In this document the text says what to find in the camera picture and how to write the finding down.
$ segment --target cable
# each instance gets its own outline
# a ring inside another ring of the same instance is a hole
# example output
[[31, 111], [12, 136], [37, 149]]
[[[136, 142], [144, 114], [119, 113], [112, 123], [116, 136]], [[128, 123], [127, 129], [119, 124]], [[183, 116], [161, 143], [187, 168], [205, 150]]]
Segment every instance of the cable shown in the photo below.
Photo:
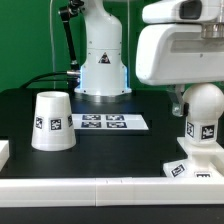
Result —
[[53, 28], [53, 2], [54, 0], [51, 0], [50, 2], [50, 38], [51, 38], [52, 67], [53, 67], [53, 72], [56, 72], [54, 28]]
[[67, 75], [67, 72], [66, 71], [62, 71], [62, 72], [52, 72], [52, 73], [47, 73], [47, 74], [43, 74], [43, 75], [36, 76], [36, 77], [32, 78], [31, 80], [29, 80], [28, 82], [26, 82], [23, 85], [21, 85], [20, 88], [25, 89], [32, 82], [35, 82], [38, 79], [42, 79], [42, 78], [46, 78], [46, 77], [50, 77], [50, 76], [59, 76], [59, 75]]

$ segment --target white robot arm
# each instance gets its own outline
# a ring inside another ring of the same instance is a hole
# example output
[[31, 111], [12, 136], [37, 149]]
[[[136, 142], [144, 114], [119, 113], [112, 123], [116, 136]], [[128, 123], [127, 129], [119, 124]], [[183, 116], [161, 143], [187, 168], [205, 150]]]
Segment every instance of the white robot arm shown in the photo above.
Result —
[[86, 24], [87, 50], [86, 61], [80, 69], [80, 85], [75, 88], [75, 95], [96, 102], [118, 101], [131, 93], [127, 68], [121, 61], [121, 22], [105, 11], [103, 0], [70, 0], [68, 7], [61, 8], [60, 15], [70, 42], [72, 70], [78, 66], [67, 22], [79, 12], [83, 14]]
[[[222, 177], [213, 158], [224, 164], [224, 151], [216, 142], [224, 96], [205, 82], [224, 80], [223, 3], [163, 0], [143, 10], [143, 20], [151, 25], [139, 38], [137, 77], [145, 84], [169, 85], [173, 114], [186, 115], [185, 137], [178, 142], [188, 159], [165, 163], [167, 177]], [[182, 97], [186, 83], [199, 84]]]

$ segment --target black cable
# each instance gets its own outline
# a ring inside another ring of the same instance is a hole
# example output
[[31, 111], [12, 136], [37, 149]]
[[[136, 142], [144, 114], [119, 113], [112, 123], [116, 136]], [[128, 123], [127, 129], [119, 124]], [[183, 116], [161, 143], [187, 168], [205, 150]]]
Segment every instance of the black cable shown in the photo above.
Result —
[[62, 71], [62, 72], [51, 72], [51, 73], [46, 73], [43, 75], [38, 75], [34, 78], [32, 78], [31, 80], [29, 80], [28, 82], [24, 83], [23, 85], [20, 86], [20, 88], [27, 88], [27, 86], [29, 86], [32, 82], [35, 82], [38, 79], [42, 79], [42, 78], [46, 78], [46, 77], [50, 77], [50, 76], [59, 76], [59, 75], [67, 75], [67, 71]]

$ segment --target white block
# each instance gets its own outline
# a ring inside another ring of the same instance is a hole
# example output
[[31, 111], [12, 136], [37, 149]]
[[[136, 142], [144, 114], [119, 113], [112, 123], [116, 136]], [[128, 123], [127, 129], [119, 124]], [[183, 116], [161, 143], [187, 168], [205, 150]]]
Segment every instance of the white block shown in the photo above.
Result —
[[95, 179], [0, 180], [0, 207], [95, 206]]

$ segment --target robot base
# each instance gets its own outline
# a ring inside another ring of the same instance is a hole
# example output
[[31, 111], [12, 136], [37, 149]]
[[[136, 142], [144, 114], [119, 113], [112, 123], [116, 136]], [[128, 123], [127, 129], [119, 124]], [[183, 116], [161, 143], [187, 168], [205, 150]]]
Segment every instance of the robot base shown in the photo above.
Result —
[[131, 89], [127, 89], [125, 93], [114, 96], [89, 95], [75, 91], [75, 98], [87, 100], [96, 103], [116, 103], [131, 98]]
[[167, 177], [223, 177], [224, 150], [218, 143], [198, 147], [185, 138], [177, 138], [177, 141], [188, 154], [188, 159], [165, 163], [163, 170]]

